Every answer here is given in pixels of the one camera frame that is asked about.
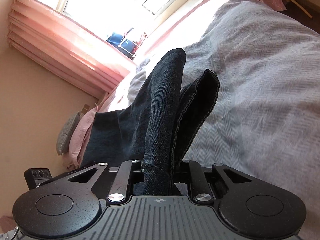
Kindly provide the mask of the person's right hand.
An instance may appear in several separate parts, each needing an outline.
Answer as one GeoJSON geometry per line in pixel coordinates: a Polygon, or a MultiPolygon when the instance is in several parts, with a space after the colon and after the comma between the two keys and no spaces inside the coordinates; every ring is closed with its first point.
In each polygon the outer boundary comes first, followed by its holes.
{"type": "Polygon", "coordinates": [[[16,227],[16,222],[11,216],[1,216],[0,218],[1,232],[6,233],[16,227]]]}

